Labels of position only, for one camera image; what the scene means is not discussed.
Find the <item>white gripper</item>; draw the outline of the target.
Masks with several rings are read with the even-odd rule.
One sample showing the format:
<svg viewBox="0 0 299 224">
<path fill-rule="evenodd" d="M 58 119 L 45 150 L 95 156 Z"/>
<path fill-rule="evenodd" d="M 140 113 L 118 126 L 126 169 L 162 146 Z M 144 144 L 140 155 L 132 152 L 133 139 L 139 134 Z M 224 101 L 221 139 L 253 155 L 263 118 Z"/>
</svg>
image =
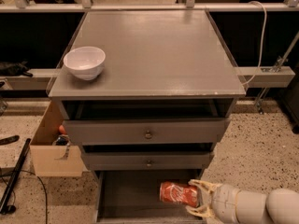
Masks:
<svg viewBox="0 0 299 224">
<path fill-rule="evenodd" d="M 199 207 L 187 206 L 186 210 L 195 217 L 217 218 L 224 224 L 238 224 L 236 216 L 236 197 L 240 189 L 231 185 L 210 183 L 203 180 L 191 179 L 189 185 L 199 188 L 201 191 L 212 194 L 211 206 L 204 204 Z"/>
</svg>

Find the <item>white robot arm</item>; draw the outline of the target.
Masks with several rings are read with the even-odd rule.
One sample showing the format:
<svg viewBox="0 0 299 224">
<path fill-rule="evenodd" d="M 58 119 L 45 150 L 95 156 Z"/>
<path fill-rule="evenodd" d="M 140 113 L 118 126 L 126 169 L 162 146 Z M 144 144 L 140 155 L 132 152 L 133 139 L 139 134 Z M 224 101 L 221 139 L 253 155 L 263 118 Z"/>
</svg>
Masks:
<svg viewBox="0 0 299 224">
<path fill-rule="evenodd" d="M 296 191 L 274 189 L 266 195 L 198 179 L 191 179 L 189 184 L 209 197 L 202 206 L 186 207 L 193 216 L 213 218 L 223 224 L 299 224 Z"/>
</svg>

